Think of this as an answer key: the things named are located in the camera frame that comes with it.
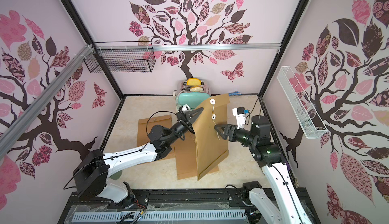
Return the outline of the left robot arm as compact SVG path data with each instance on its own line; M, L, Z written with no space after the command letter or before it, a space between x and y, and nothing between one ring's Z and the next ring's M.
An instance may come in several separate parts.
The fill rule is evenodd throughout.
M107 154L100 150L89 153L73 172L78 198L86 201L98 197L114 203L131 201L135 196L129 184L111 179L111 176L124 169L167 157L172 151L172 144L178 139L185 140L187 132L195 132L193 124L203 110L203 107L194 110L183 107L176 114L177 123L171 128L153 126L147 135L149 141L140 147Z

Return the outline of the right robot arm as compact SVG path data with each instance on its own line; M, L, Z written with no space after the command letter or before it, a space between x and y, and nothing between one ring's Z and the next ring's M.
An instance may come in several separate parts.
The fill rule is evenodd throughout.
M231 124L219 124L214 129L222 139L239 142L249 149L269 181L276 200L272 202L262 186L252 181L242 185L244 203L255 206L268 224L311 223L290 179L281 150L270 140L271 124L267 117L254 116L250 130Z

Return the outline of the brown file bag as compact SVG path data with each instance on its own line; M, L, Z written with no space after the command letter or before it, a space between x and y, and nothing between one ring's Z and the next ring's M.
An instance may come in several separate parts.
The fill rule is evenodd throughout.
M174 143L177 179L196 177L200 181L205 175L219 170L223 154L214 152L215 147L210 146L211 142L205 139L204 134L197 139L187 132L184 137L185 140L179 139Z
M229 103L230 98L227 94L213 96L204 100L197 107L203 107L204 110L194 124L194 132L197 139L200 139L201 134L204 134L205 139L211 142L210 146L215 147L214 152L223 154L220 157L221 161L229 155L229 144L227 140L223 140L218 136L214 126L228 122L227 105Z
M170 128L172 125L172 117L171 115L163 115L158 117L152 117L147 123L148 119L140 119L138 121L138 130L137 130L137 147L142 147L146 143L150 141L148 134L152 132L153 127L160 125L165 127L164 136L167 136L171 133Z

